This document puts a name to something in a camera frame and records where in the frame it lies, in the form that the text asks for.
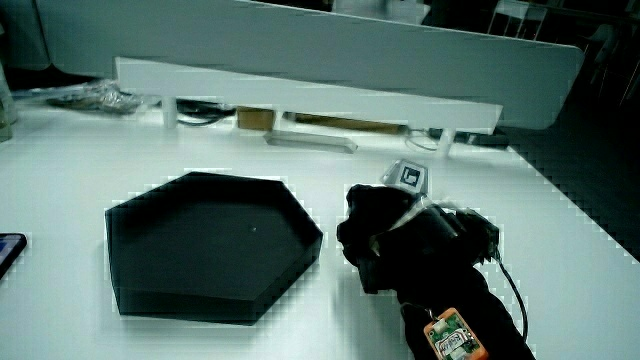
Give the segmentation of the person's right hand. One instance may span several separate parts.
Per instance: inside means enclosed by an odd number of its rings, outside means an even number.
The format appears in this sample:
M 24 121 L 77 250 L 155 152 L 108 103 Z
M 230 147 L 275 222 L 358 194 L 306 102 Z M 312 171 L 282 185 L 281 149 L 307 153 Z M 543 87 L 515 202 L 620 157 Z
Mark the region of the person's right hand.
M 500 259 L 497 226 L 471 208 L 432 200 L 423 165 L 397 160 L 380 185 L 356 184 L 346 201 L 337 239 L 367 293 L 397 289 L 429 268 Z

